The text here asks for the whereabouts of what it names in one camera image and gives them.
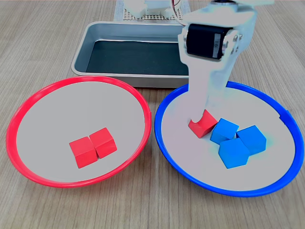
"blue hexagonal block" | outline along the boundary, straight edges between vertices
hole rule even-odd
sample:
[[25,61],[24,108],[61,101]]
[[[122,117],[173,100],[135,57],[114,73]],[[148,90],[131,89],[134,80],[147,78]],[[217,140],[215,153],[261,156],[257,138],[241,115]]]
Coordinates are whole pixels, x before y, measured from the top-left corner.
[[255,125],[238,131],[236,137],[249,149],[250,155],[266,150],[267,139]]
[[214,128],[210,140],[220,144],[223,141],[233,139],[238,128],[238,125],[221,118]]
[[218,154],[226,168],[244,166],[248,162],[250,152],[240,138],[223,141]]

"wood grain surface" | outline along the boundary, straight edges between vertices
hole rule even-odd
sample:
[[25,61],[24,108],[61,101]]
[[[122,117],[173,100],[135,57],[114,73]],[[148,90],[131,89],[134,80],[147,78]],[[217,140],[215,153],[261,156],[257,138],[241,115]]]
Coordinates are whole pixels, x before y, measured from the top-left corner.
[[[71,62],[85,27],[112,21],[115,1],[0,1],[0,229],[305,229],[305,170],[285,188],[232,198],[178,174],[152,131],[141,155],[96,185],[35,184],[11,164],[6,130],[33,93],[74,77]],[[207,4],[190,1],[191,10]],[[281,103],[305,135],[305,1],[257,7],[253,40],[230,80]],[[139,89],[154,114],[171,90]]]

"aluminum tray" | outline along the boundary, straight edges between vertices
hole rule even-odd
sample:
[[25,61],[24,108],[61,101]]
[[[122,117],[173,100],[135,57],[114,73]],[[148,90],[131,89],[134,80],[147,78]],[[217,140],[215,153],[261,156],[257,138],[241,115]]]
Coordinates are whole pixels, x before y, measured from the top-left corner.
[[73,58],[77,75],[103,75],[134,87],[188,83],[178,49],[180,24],[98,21],[87,26]]

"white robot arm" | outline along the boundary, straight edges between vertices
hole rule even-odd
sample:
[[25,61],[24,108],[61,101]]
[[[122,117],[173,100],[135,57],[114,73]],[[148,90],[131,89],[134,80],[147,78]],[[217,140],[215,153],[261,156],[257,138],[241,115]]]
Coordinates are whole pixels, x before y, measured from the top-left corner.
[[254,6],[273,0],[213,0],[179,21],[181,62],[189,69],[190,119],[198,122],[206,105],[217,104],[229,80],[238,55],[252,39],[257,12]]

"red cube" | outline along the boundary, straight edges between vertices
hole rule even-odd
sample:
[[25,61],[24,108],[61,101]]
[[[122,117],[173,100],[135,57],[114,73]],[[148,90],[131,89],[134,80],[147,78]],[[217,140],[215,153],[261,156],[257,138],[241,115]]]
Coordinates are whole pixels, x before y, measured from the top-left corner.
[[99,158],[108,156],[117,150],[113,137],[105,127],[89,136]]
[[189,123],[189,128],[196,134],[198,138],[202,138],[209,132],[213,130],[213,128],[217,124],[217,120],[207,111],[204,110],[202,118],[198,123],[194,123],[192,120]]
[[78,168],[83,168],[98,160],[96,150],[88,137],[70,142]]

